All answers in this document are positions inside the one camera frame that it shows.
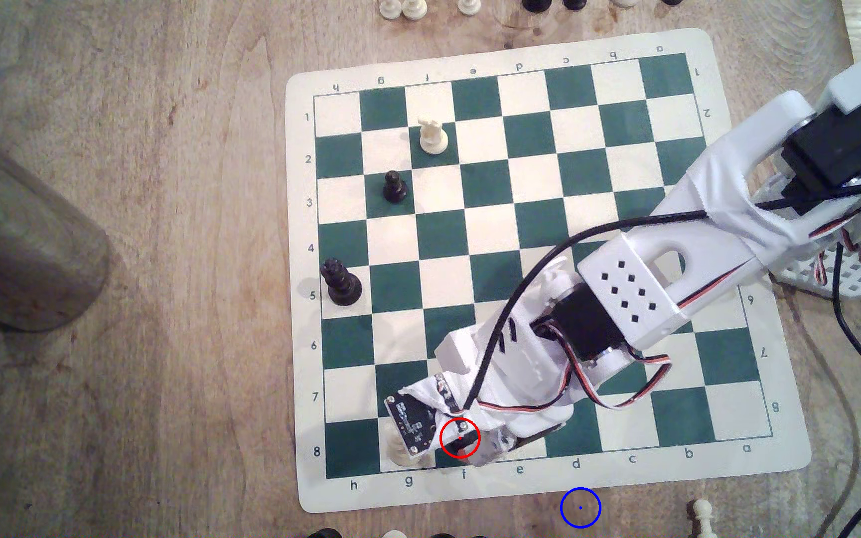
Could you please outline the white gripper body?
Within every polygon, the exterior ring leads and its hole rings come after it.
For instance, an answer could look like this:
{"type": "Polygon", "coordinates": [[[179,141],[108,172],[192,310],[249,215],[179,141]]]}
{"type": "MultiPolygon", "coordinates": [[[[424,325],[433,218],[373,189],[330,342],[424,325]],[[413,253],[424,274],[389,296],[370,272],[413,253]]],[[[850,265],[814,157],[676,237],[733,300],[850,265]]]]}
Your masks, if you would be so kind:
{"type": "Polygon", "coordinates": [[[580,375],[561,337],[544,328],[553,306],[582,285],[571,263],[551,263],[504,314],[449,332],[434,350],[442,373],[436,393],[453,394],[476,421],[454,417],[437,445],[476,450],[482,434],[513,434],[515,450],[559,429],[584,397],[580,375]]]}

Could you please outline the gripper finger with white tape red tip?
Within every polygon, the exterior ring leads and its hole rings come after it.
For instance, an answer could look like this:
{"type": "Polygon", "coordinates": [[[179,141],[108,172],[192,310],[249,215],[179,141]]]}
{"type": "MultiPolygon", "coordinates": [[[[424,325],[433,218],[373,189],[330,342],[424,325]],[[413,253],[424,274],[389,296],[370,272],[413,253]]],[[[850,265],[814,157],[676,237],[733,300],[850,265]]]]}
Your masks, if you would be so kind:
{"type": "Polygon", "coordinates": [[[477,417],[471,414],[468,410],[460,408],[460,404],[456,401],[453,394],[446,393],[444,395],[436,393],[438,397],[436,404],[436,424],[438,427],[443,426],[448,420],[458,417],[476,421],[477,417]]]}
{"type": "Polygon", "coordinates": [[[513,434],[482,434],[479,447],[470,456],[470,464],[482,467],[503,458],[514,448],[513,434]]]}

